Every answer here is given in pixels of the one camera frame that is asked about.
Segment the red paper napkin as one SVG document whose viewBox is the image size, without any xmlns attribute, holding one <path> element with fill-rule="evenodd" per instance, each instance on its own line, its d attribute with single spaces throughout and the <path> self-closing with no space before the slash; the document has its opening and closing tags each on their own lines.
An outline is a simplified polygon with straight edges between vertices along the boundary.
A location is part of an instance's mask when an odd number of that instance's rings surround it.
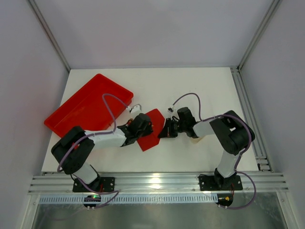
<svg viewBox="0 0 305 229">
<path fill-rule="evenodd" d="M 137 140 L 137 143 L 143 152 L 159 144 L 160 138 L 158 138 L 158 135 L 162 131 L 165 121 L 164 116 L 158 109 L 153 109 L 146 114 L 151 119 L 153 132 L 148 136 L 141 137 Z"/>
</svg>

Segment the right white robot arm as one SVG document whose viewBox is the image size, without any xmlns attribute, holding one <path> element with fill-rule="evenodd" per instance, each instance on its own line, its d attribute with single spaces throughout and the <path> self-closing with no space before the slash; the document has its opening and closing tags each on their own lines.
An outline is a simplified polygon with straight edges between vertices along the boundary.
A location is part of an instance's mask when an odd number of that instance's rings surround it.
<svg viewBox="0 0 305 229">
<path fill-rule="evenodd" d="M 158 138 L 176 138 L 179 133 L 185 133 L 192 139 L 215 135 L 223 148 L 221 161 L 214 174 L 198 176 L 200 190 L 243 190 L 237 165 L 255 139 L 253 130 L 232 110 L 205 122 L 196 121 L 188 107 L 178 109 L 177 114 L 177 117 L 165 120 Z"/>
</svg>

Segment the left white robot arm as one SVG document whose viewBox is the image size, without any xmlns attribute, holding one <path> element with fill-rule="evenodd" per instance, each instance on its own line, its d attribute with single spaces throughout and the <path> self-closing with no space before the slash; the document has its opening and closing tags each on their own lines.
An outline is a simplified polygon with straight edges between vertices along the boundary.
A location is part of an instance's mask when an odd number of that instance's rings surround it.
<svg viewBox="0 0 305 229">
<path fill-rule="evenodd" d="M 90 153 L 96 149 L 129 146 L 152 132 L 151 119 L 143 113 L 112 131 L 85 131 L 75 126 L 52 147 L 51 153 L 59 163 L 58 172 L 74 175 L 80 182 L 79 187 L 100 194 L 103 179 L 86 162 Z"/>
</svg>

